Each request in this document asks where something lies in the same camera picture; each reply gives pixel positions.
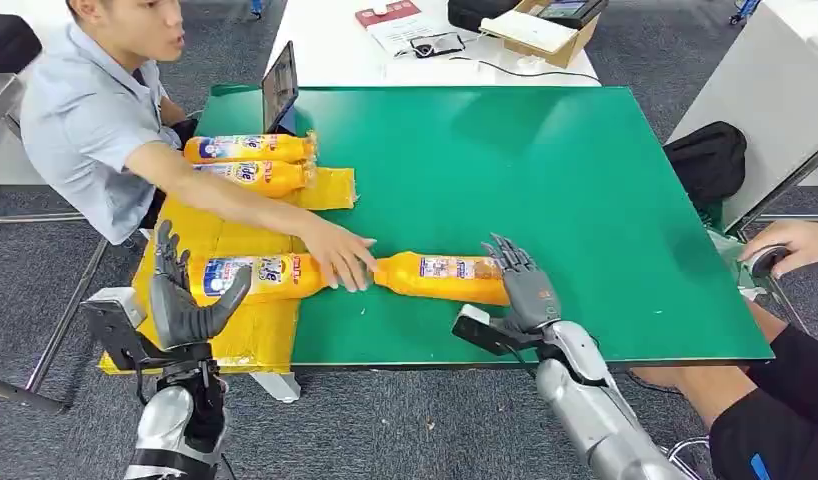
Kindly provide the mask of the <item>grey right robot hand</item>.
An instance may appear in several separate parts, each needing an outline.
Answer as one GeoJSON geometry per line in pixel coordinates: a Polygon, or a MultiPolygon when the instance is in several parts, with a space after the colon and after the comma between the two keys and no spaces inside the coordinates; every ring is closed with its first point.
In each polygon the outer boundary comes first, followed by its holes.
{"type": "Polygon", "coordinates": [[[546,272],[509,238],[490,236],[493,242],[482,246],[501,272],[512,322],[523,332],[535,333],[560,321],[561,303],[546,272]]]}

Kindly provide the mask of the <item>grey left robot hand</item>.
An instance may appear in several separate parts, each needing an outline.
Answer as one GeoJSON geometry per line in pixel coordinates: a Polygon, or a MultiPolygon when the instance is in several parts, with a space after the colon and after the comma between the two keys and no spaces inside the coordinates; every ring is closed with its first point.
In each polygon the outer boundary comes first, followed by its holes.
{"type": "Polygon", "coordinates": [[[150,304],[160,348],[206,342],[220,334],[242,304],[252,284],[252,268],[239,268],[231,286],[209,306],[197,304],[190,291],[187,262],[190,252],[177,252],[179,236],[172,222],[162,221],[155,230],[154,273],[150,281],[150,304]]]}

